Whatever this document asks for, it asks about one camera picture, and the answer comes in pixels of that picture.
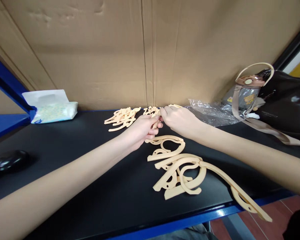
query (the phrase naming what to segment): left hand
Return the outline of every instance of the left hand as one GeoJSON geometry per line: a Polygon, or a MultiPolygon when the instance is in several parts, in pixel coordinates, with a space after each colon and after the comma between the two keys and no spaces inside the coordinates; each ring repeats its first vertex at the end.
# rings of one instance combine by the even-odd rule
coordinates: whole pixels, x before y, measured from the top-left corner
{"type": "Polygon", "coordinates": [[[138,119],[125,130],[120,136],[124,138],[131,147],[131,151],[137,150],[146,139],[153,139],[158,134],[159,128],[163,127],[162,122],[158,123],[157,128],[152,129],[152,126],[162,120],[159,116],[141,115],[138,119]]]}

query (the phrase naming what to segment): black bag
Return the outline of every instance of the black bag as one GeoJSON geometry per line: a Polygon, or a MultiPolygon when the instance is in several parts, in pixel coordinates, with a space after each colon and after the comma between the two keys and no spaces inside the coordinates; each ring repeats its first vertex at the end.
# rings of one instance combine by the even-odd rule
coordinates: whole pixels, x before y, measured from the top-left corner
{"type": "Polygon", "coordinates": [[[277,70],[258,97],[266,102],[255,112],[260,120],[300,140],[300,78],[277,70]]]}

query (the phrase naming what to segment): black mouse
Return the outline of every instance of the black mouse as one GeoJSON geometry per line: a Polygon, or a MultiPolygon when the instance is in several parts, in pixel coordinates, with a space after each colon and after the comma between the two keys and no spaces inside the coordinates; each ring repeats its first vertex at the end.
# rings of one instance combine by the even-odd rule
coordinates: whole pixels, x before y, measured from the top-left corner
{"type": "Polygon", "coordinates": [[[13,171],[29,161],[29,154],[22,150],[14,150],[0,155],[0,171],[13,171]]]}

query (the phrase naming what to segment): tissue pack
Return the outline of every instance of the tissue pack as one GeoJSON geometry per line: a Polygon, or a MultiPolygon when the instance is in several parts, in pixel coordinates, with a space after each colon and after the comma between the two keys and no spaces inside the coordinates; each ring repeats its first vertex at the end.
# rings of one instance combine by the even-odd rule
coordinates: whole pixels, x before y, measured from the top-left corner
{"type": "Polygon", "coordinates": [[[78,102],[69,102],[64,90],[25,92],[22,96],[37,108],[33,124],[71,120],[77,114],[78,102]]]}

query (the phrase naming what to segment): human hand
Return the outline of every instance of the human hand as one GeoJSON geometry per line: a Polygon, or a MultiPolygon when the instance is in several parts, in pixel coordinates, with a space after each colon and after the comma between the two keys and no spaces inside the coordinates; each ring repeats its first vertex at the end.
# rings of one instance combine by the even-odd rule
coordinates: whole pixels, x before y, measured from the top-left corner
{"type": "Polygon", "coordinates": [[[160,108],[161,116],[164,122],[176,133],[194,139],[198,129],[209,127],[208,124],[201,122],[187,108],[176,108],[174,106],[165,106],[160,108]]]}
{"type": "Polygon", "coordinates": [[[159,116],[156,115],[152,118],[152,115],[141,115],[138,119],[120,136],[123,141],[127,142],[131,147],[131,151],[137,150],[146,139],[154,139],[158,134],[159,128],[163,127],[162,122],[158,123],[157,128],[152,129],[153,124],[159,120],[159,116]]]}

